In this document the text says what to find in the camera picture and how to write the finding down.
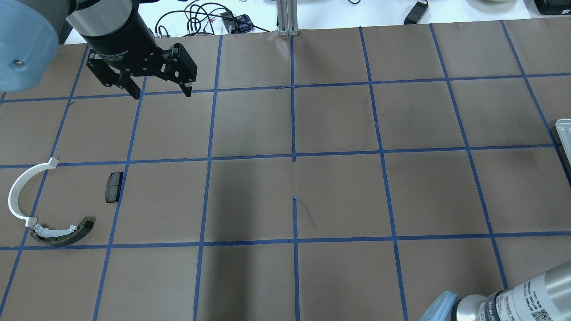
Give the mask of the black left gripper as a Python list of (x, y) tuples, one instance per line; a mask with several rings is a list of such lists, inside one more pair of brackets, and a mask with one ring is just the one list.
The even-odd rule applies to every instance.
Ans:
[(86, 41), (91, 47), (87, 67), (103, 86), (124, 89), (139, 100), (141, 88), (133, 77), (154, 76), (176, 83), (186, 97), (192, 96), (196, 63), (181, 43), (159, 47), (141, 18), (128, 18), (117, 31), (87, 36)]

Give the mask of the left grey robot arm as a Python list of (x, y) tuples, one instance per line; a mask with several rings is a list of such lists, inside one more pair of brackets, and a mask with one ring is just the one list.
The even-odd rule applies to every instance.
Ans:
[(103, 86), (139, 99), (134, 77), (154, 76), (192, 94), (197, 65), (181, 43), (160, 48), (138, 9), (139, 0), (3, 0), (3, 92), (30, 90), (43, 77), (71, 30), (90, 45), (87, 67)]

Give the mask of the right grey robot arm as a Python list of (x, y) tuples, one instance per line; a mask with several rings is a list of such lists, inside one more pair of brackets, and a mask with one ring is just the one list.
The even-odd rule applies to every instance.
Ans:
[(514, 288), (489, 296), (459, 297), (445, 291), (422, 321), (569, 321), (571, 263), (565, 262)]

